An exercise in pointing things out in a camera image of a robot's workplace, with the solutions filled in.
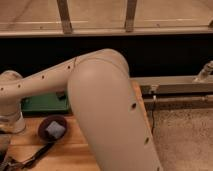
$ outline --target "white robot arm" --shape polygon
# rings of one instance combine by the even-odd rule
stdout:
[[[102,171],[163,170],[131,86],[128,64],[118,52],[96,51],[26,78],[12,75],[17,79],[0,79],[1,117],[17,113],[22,98],[67,90]]]

